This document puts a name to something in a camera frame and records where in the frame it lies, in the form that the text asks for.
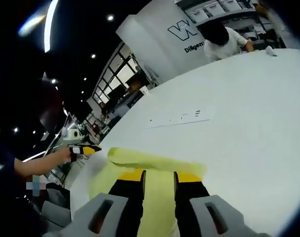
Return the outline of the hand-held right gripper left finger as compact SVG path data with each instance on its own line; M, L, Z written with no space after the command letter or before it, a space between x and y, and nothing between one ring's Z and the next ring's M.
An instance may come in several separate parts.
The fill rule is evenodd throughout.
M124 172L110 191L97 194L72 221L80 237L135 237L143 216L146 171Z

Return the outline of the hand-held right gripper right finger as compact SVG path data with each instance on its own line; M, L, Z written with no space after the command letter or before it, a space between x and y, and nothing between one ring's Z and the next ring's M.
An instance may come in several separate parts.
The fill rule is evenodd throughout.
M241 212L209 195L200 178L174 172L175 216L182 237L255 237Z

